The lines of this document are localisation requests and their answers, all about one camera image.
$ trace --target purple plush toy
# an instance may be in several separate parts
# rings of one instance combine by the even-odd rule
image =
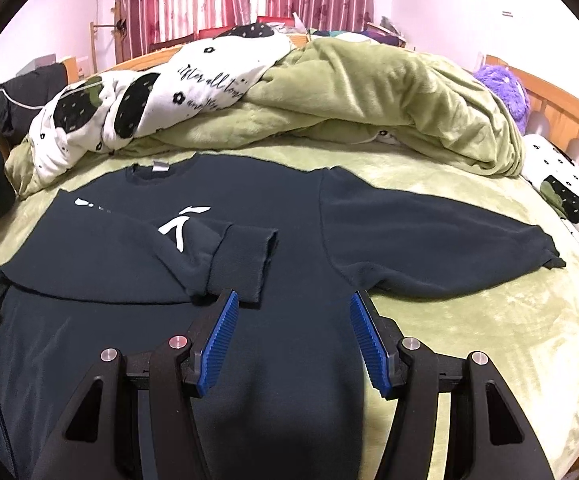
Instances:
[[[505,103],[521,131],[525,133],[531,109],[529,97],[520,80],[507,67],[484,65],[474,72],[474,77],[494,92]]]

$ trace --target wooden furniture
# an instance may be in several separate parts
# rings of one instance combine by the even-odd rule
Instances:
[[[221,31],[215,32],[216,29],[207,28],[205,30],[213,30],[214,32],[212,35],[208,36],[209,38],[213,38],[217,34],[220,34]],[[305,46],[308,42],[308,38],[306,34],[288,34],[287,35],[289,40],[294,44],[296,47]],[[150,54],[145,54],[144,56],[135,57],[134,59],[129,59],[122,63],[119,63],[108,70],[103,70],[103,72],[109,72],[109,70],[147,70],[148,68],[152,68],[153,66],[160,65],[166,63],[170,60],[170,58],[176,54],[183,44],[177,44],[175,46],[170,46],[167,48],[163,48],[161,50],[155,50]]]
[[[96,62],[96,31],[99,28],[111,28],[112,34],[115,37],[118,37],[121,33],[116,29],[115,24],[111,25],[97,25],[94,22],[90,22],[90,48],[92,49],[92,68],[94,69],[94,73],[98,72],[98,64]]]
[[[219,34],[230,30],[233,27],[214,27],[199,30],[194,36],[197,40],[207,40],[207,38],[216,38]]]
[[[121,0],[116,0],[111,10],[114,13],[114,23],[118,23],[122,30],[121,34],[114,35],[114,53],[116,54],[116,63],[119,63],[121,59],[126,58],[127,42],[124,40],[127,38],[127,19],[123,17]]]
[[[148,49],[148,53],[156,52],[157,50],[163,50],[164,48],[169,48],[171,46],[184,45],[185,43],[191,43],[196,39],[196,35],[189,34],[183,38],[177,38],[176,40],[162,41],[161,43],[152,43]]]
[[[256,23],[282,23],[288,27],[293,27],[296,22],[294,18],[281,16],[256,16]]]
[[[78,81],[78,67],[76,65],[75,57],[66,57],[60,61],[65,66],[68,73],[68,85]]]
[[[496,56],[487,56],[487,64],[509,66]],[[561,150],[567,149],[572,139],[579,139],[579,99],[565,90],[534,75],[509,66],[529,94],[532,110],[543,112],[551,127],[549,140]]]

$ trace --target wooden headboard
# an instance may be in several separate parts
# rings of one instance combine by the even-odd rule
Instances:
[[[487,56],[487,64],[509,66],[496,56]],[[551,127],[549,140],[561,150],[572,139],[579,139],[579,99],[541,78],[509,66],[529,94],[532,110],[543,112]]]

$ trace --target green blanket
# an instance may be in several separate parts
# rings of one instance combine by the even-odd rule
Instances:
[[[334,38],[288,54],[230,108],[134,140],[121,152],[239,148],[284,132],[358,144],[383,130],[471,173],[521,172],[523,144],[511,115],[471,74],[444,57]],[[43,187],[28,142],[12,152],[6,172],[22,198]]]

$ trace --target sweatshirt cuff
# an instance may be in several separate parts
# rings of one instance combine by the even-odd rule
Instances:
[[[565,260],[560,257],[561,253],[558,252],[556,249],[556,245],[554,244],[554,239],[545,234],[547,240],[545,241],[545,259],[546,261],[543,263],[543,267],[546,269],[562,269],[563,267],[567,266]]]
[[[230,225],[214,253],[207,291],[218,295],[230,288],[240,301],[258,303],[276,233],[276,229]]]

